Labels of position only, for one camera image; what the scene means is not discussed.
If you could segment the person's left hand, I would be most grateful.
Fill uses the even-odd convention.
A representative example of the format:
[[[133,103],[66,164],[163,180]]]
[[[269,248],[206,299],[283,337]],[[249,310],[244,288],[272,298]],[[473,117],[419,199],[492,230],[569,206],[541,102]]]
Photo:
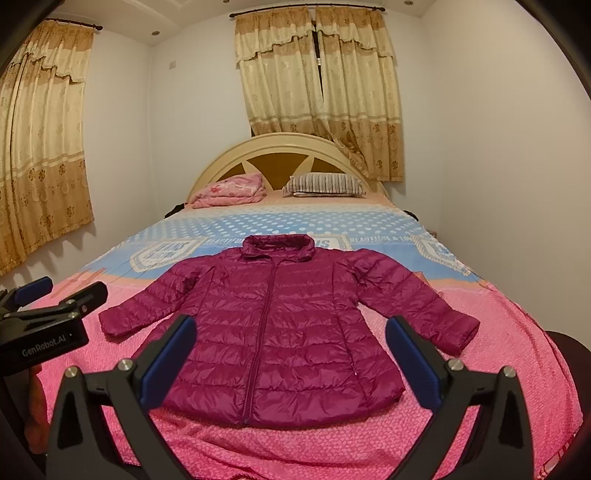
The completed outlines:
[[[33,454],[47,452],[49,422],[47,401],[39,379],[41,365],[35,365],[26,372],[10,378],[10,393],[24,426],[22,427],[29,450]]]

